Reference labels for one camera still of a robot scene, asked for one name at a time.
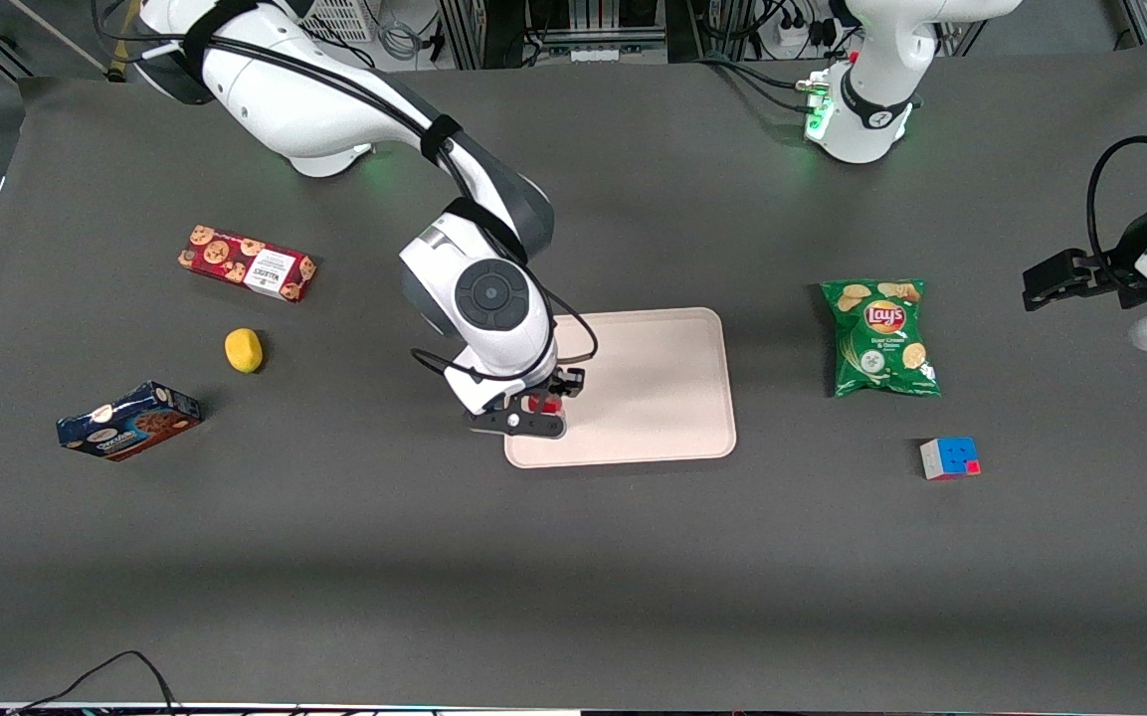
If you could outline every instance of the product label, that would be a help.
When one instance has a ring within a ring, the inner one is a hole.
[[[865,308],[865,322],[875,332],[892,334],[904,327],[904,309],[890,301],[874,301]]]
[[[250,271],[245,272],[243,282],[250,290],[286,301],[281,295],[281,286],[286,285],[292,267],[295,267],[294,257],[287,257],[278,250],[264,249],[251,262]]]

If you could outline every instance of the red object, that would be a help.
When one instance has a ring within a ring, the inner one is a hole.
[[[188,235],[179,264],[190,272],[290,303],[304,298],[318,273],[318,264],[299,250],[204,226],[196,226]]]
[[[546,415],[559,415],[560,411],[563,411],[564,403],[561,402],[559,396],[551,395],[547,396],[546,402],[543,403],[541,413]],[[537,413],[537,396],[526,395],[524,396],[524,411],[530,413]]]

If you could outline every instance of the white label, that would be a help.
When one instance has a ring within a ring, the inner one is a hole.
[[[286,279],[290,275],[292,267],[295,267],[294,257],[287,257],[286,254],[279,254],[276,250],[264,249],[251,262],[250,268],[247,268],[243,282],[250,290],[286,301],[286,297],[281,295],[281,286],[286,285]]]

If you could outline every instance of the floor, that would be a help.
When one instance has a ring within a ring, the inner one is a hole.
[[[401,8],[401,0],[390,0],[392,8]],[[404,0],[411,24],[427,17],[431,1]],[[87,54],[101,57],[91,32],[86,3],[76,0],[26,0],[31,8],[72,38]],[[1108,53],[1118,41],[1123,20],[1115,0],[1024,0],[1020,8],[1005,18],[988,23],[975,41],[975,55],[1036,55],[1060,53]],[[92,64],[77,54],[50,40],[33,23],[24,18],[6,0],[0,0],[0,32],[13,37],[22,47],[32,67],[40,73],[99,78]],[[1122,47],[1128,37],[1121,38]],[[376,47],[376,54],[382,50]],[[426,69],[426,57],[419,69]],[[406,69],[391,67],[385,69]],[[15,86],[0,77],[0,178],[11,158],[23,109]]]

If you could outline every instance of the cookie image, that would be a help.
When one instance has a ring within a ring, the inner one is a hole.
[[[209,264],[223,264],[228,259],[228,242],[227,241],[211,241],[206,244],[205,250],[201,252],[201,257]]]
[[[192,235],[188,236],[188,241],[194,246],[205,246],[210,243],[210,240],[214,239],[214,229],[212,227],[204,227],[201,224],[192,231]]]
[[[165,412],[145,413],[135,419],[135,429],[148,435],[158,435],[175,420],[174,415]]]
[[[923,363],[927,363],[927,345],[920,343],[905,345],[902,358],[904,358],[905,368],[910,368],[910,371],[918,369],[922,367]]]
[[[858,282],[853,282],[853,285],[843,287],[843,295],[848,298],[868,298],[872,297],[873,290],[860,286]]]

